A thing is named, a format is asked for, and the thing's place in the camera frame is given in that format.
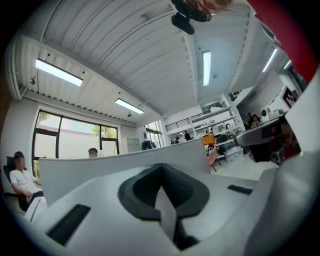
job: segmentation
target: white wall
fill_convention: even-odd
[[[240,113],[245,115],[251,113],[252,115],[256,114],[258,117],[261,117],[261,110],[273,100],[284,85],[279,75],[274,70],[271,71],[265,82],[257,89],[257,93],[253,96],[253,99],[241,106],[239,109]]]
[[[38,105],[31,100],[13,100],[6,115],[1,134],[1,169],[7,165],[7,156],[21,151],[26,167],[32,167],[32,140]]]
[[[243,89],[233,103],[238,106],[251,92],[253,92],[253,89],[254,87]]]
[[[118,128],[119,151],[122,153],[122,138],[135,136],[137,129],[125,125],[104,122],[94,117],[73,113],[64,109],[59,109],[30,99],[14,100],[9,107],[1,134],[1,168],[7,164],[6,156],[13,156],[15,152],[21,151],[25,156],[26,167],[32,170],[32,140],[36,119],[39,110],[48,111],[53,114],[78,119],[106,126]]]

